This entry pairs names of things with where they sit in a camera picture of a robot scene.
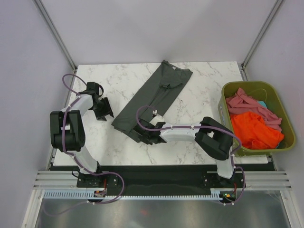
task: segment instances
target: gray fabric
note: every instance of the gray fabric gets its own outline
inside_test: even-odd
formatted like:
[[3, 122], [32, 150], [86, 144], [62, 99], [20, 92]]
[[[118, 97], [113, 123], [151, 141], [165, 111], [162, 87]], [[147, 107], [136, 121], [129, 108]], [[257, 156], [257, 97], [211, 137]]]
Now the gray fabric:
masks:
[[[179, 69], [167, 61], [163, 61], [114, 119], [112, 125], [133, 140], [140, 142], [139, 135], [133, 130], [137, 125], [135, 119], [136, 111], [141, 106], [151, 105], [155, 107], [159, 115], [164, 115], [189, 81], [191, 75], [192, 72], [190, 70]], [[152, 118], [151, 109], [143, 109], [141, 111], [140, 120], [143, 125], [147, 125]]]

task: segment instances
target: gray floor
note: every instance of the gray floor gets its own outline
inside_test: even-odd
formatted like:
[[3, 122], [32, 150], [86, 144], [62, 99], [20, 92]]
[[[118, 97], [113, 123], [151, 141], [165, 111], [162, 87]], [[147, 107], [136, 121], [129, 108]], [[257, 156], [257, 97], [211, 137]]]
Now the gray floor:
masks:
[[[81, 200], [45, 199], [49, 213]], [[234, 206], [212, 201], [120, 200], [108, 205], [81, 205], [52, 218], [40, 212], [42, 228], [289, 228], [277, 194], [245, 192]]]

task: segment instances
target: orange cloth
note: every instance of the orange cloth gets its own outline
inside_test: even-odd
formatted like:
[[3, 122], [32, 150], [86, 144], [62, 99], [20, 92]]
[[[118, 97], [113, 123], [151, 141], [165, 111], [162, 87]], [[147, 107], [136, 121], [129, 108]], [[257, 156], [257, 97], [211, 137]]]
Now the orange cloth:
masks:
[[256, 113], [232, 114], [230, 118], [235, 135], [248, 149], [275, 149], [284, 139], [282, 133], [266, 126], [263, 117]]

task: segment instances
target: tabletop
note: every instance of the tabletop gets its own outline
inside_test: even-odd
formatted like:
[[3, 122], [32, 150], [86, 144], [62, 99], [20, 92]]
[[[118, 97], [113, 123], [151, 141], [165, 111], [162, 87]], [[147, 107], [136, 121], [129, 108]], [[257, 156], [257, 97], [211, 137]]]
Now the tabletop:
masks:
[[[86, 82], [94, 81], [104, 88], [104, 96], [110, 101], [114, 116], [127, 105], [140, 87], [147, 81], [160, 63], [80, 65], [77, 75]], [[241, 81], [236, 62], [173, 63], [193, 72], [189, 82], [168, 109], [164, 118], [172, 124], [200, 122], [210, 116], [220, 122], [218, 103], [222, 87], [231, 81]], [[85, 85], [75, 80], [75, 91], [85, 90]], [[195, 142], [168, 142], [154, 145], [136, 143], [111, 126], [114, 118], [97, 121], [93, 111], [82, 118], [86, 147], [101, 165], [175, 165], [215, 164]], [[235, 158], [235, 163], [268, 163], [266, 156]], [[71, 166], [74, 161], [57, 150], [54, 166]]]

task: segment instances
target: blue cloth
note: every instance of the blue cloth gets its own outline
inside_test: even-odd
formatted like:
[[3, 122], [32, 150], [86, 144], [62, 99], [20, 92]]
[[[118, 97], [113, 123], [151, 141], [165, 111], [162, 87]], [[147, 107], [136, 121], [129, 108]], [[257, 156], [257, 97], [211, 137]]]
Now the blue cloth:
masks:
[[264, 101], [258, 101], [260, 103], [260, 105], [262, 105], [264, 108], [267, 108], [266, 104]]

